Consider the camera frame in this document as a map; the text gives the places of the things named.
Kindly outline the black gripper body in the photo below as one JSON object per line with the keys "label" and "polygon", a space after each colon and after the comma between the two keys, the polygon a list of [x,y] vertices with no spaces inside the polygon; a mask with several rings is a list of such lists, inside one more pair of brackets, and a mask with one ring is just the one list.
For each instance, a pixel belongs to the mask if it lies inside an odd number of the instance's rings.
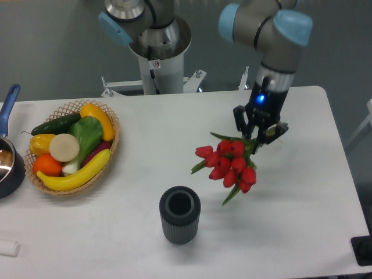
{"label": "black gripper body", "polygon": [[282,92],[270,91],[254,83],[245,113],[248,118],[247,126],[269,128],[280,121],[281,109],[287,97],[288,90]]}

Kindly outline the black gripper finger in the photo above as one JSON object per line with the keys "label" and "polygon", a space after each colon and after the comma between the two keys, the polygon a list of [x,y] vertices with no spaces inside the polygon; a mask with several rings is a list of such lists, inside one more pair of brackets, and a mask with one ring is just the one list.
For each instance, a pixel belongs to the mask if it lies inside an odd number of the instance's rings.
{"label": "black gripper finger", "polygon": [[285,134],[288,131],[288,129],[289,129],[288,123],[280,121],[269,128],[259,127],[256,142],[253,147],[252,153],[255,154],[258,151],[258,149],[263,145],[268,145],[273,141],[279,139],[283,134]]}
{"label": "black gripper finger", "polygon": [[245,107],[239,105],[233,109],[235,124],[237,130],[242,133],[244,139],[250,140],[252,138],[252,133],[254,131],[255,125],[253,121],[245,121],[246,110]]}

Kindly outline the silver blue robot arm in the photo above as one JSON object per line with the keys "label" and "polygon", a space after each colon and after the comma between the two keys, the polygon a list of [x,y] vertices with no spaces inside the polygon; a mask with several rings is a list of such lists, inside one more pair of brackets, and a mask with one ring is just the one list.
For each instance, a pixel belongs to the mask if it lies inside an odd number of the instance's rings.
{"label": "silver blue robot arm", "polygon": [[288,131],[280,113],[309,43],[313,20],[295,11],[296,1],[250,1],[228,4],[219,17],[220,35],[254,48],[263,57],[249,101],[233,110],[237,130],[246,140],[258,129],[252,152]]}

